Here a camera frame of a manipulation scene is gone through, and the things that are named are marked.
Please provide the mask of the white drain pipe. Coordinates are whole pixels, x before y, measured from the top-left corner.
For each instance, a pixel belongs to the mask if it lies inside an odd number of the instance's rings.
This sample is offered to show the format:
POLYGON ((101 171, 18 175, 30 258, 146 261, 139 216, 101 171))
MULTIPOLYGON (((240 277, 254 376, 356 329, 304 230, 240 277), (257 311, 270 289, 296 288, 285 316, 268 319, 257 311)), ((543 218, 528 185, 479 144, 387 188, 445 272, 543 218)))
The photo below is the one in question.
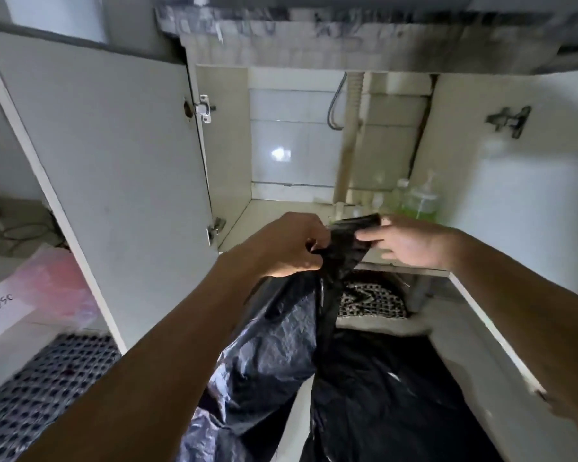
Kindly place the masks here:
POLYGON ((335 208, 346 202, 353 163, 357 136, 361 126, 360 110, 365 72, 349 72, 346 74, 346 103, 342 130, 341 155, 334 187, 332 203, 335 208))

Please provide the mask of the green liquid pump bottle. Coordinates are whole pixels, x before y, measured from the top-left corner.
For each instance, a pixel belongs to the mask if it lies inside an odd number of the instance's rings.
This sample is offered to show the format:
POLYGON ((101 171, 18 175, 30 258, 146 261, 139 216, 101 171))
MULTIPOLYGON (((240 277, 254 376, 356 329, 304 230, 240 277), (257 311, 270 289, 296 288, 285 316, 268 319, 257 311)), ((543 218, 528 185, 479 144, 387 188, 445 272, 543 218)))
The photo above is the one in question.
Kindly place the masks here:
POLYGON ((439 205, 439 193, 434 188, 436 172, 429 170, 426 181, 412 187, 402 202, 402 212, 410 218, 435 222, 439 205))

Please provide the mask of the black and white patterned mat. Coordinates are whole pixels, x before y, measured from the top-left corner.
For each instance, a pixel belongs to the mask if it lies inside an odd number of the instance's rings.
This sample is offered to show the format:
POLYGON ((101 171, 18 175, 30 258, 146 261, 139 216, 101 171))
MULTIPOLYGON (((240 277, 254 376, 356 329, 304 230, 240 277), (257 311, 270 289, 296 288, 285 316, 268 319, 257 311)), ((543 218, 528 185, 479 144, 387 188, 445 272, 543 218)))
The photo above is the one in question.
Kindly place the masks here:
POLYGON ((405 320, 410 316, 403 294, 392 285, 370 281, 348 281, 343 285, 338 318, 405 320))

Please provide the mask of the dark metal door hinge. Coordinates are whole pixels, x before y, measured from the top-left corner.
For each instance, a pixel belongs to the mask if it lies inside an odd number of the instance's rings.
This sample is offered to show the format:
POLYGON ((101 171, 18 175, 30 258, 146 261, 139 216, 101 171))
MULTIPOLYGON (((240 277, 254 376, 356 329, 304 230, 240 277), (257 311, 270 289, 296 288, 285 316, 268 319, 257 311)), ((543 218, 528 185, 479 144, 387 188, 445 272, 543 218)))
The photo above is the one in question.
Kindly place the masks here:
POLYGON ((498 113, 487 115, 485 123, 493 125, 496 132, 502 129, 511 130, 512 138, 517 140, 521 137, 531 112, 531 106, 523 107, 518 113, 504 107, 498 113))

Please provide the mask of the pink plastic bag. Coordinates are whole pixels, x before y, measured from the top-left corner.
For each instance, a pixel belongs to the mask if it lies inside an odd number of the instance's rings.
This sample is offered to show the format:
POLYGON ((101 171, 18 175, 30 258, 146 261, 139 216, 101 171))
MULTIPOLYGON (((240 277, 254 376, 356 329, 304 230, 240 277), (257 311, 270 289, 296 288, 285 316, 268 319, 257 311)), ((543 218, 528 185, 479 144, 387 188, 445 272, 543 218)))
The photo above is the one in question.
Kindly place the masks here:
POLYGON ((6 279, 11 293, 47 315, 84 328, 100 309, 71 251, 42 244, 6 279))

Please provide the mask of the person's right hand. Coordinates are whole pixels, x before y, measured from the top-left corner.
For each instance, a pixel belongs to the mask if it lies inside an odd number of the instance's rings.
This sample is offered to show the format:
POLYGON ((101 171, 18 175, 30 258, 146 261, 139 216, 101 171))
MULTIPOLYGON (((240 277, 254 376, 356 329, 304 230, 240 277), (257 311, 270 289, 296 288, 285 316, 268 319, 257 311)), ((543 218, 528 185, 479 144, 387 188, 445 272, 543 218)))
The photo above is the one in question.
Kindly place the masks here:
POLYGON ((434 222, 403 215, 387 215, 379 226, 390 226, 387 243, 373 244, 383 250, 384 259, 397 259, 413 267, 449 270, 452 256, 463 240, 463 233, 434 222))

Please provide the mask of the person's right forearm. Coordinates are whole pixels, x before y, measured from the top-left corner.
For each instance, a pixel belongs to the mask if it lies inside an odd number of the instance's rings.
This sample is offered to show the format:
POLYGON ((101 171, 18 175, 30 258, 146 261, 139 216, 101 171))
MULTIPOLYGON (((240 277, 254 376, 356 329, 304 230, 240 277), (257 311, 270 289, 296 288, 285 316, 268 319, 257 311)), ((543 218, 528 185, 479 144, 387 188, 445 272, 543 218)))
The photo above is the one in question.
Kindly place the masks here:
POLYGON ((553 410, 578 425, 578 295, 464 232, 445 235, 445 267, 537 379, 553 410))

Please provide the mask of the white cabinet door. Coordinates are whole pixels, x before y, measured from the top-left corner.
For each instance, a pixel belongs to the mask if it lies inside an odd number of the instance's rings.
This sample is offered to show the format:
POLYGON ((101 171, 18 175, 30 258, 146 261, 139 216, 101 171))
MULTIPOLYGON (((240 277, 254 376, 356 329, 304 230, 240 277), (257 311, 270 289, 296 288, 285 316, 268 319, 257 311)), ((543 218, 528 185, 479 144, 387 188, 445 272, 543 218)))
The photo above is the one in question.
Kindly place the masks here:
POLYGON ((440 75, 411 182, 429 170, 438 222, 578 294, 578 71, 440 75), (526 106, 517 140, 485 123, 526 106))
POLYGON ((216 261, 184 64, 0 32, 0 106, 118 348, 216 261))

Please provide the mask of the person's left hand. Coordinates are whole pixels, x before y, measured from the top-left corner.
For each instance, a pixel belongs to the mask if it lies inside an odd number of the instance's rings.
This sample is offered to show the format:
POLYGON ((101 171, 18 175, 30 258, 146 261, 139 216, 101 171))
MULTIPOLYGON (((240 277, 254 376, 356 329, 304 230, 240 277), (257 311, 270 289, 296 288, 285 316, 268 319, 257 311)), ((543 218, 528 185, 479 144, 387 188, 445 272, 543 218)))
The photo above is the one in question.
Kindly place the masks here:
POLYGON ((239 246, 239 252, 254 262, 263 277, 288 277, 304 269, 304 252, 329 246, 331 230, 307 212, 287 212, 265 225, 239 246))

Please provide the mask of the blue and white patterned mat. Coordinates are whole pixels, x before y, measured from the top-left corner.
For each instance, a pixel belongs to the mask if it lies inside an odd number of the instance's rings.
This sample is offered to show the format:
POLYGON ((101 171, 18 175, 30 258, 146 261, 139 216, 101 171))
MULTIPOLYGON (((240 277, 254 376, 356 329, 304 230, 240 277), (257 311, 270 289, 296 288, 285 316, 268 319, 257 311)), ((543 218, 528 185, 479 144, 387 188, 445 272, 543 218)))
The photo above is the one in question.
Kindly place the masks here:
POLYGON ((0 462, 15 462, 120 358, 109 334, 57 335, 0 385, 0 462))

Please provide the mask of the person's left forearm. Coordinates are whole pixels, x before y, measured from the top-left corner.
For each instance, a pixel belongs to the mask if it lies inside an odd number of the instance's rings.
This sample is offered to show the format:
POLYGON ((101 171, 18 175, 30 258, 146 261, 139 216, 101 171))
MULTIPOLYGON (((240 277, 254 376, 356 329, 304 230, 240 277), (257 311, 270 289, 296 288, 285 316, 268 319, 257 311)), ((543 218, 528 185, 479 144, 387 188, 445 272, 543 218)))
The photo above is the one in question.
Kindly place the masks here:
POLYGON ((254 245, 221 255, 191 294, 17 462, 173 462, 248 294, 291 258, 286 249, 254 245))

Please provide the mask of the black plastic garbage bag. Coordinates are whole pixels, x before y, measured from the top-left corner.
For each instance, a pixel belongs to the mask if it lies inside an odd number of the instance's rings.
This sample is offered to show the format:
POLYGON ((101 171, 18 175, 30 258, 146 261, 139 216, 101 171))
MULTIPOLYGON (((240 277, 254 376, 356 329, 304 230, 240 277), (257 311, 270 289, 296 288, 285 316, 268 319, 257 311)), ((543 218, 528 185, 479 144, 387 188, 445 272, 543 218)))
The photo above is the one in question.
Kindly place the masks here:
POLYGON ((263 280, 221 353, 176 462, 272 462, 301 385, 313 377, 299 462, 503 462, 426 333, 337 325, 343 285, 400 286, 355 267, 378 215, 330 226, 323 266, 263 280))

